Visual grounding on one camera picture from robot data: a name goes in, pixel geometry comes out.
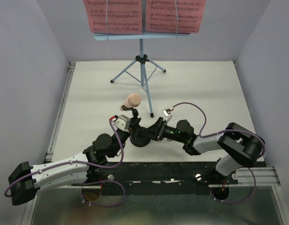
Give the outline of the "black microphone stand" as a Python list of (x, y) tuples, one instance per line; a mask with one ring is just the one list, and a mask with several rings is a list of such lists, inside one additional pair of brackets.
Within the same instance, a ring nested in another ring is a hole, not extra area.
[(136, 108), (132, 108), (132, 118), (128, 118), (124, 132), (127, 133), (121, 137), (121, 143), (130, 139), (130, 142), (136, 147), (144, 147), (150, 143), (150, 138), (142, 135), (142, 132), (145, 130), (144, 127), (140, 126), (141, 118), (139, 118), (139, 113)]

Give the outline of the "pink microphone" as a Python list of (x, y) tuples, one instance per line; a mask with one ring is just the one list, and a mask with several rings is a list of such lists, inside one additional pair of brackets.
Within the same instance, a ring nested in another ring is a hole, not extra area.
[(132, 111), (141, 103), (141, 96), (139, 94), (130, 94), (126, 101), (120, 105), (120, 111)]

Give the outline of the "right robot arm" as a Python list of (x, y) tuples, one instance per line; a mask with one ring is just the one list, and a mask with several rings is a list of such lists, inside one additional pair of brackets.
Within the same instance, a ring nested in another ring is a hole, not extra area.
[(194, 128), (187, 120), (178, 121), (175, 128), (161, 120), (148, 128), (141, 128), (139, 136), (154, 141), (167, 138), (183, 143), (184, 151), (191, 156), (224, 150), (226, 156), (218, 159), (210, 172), (211, 180), (217, 184), (222, 183), (228, 175), (239, 168), (254, 167), (266, 150), (261, 137), (234, 122), (229, 123), (222, 131), (199, 136), (194, 133)]

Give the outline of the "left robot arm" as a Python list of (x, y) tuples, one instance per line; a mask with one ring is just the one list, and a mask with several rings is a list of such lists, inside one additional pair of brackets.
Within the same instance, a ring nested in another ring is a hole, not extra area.
[(30, 165), (28, 161), (20, 163), (8, 177), (9, 186), (4, 196), (17, 206), (52, 188), (102, 183), (97, 170), (114, 169), (123, 163), (125, 142), (138, 134), (140, 121), (140, 118), (125, 120), (122, 115), (113, 116), (109, 125), (114, 134), (99, 135), (83, 152), (40, 165)]

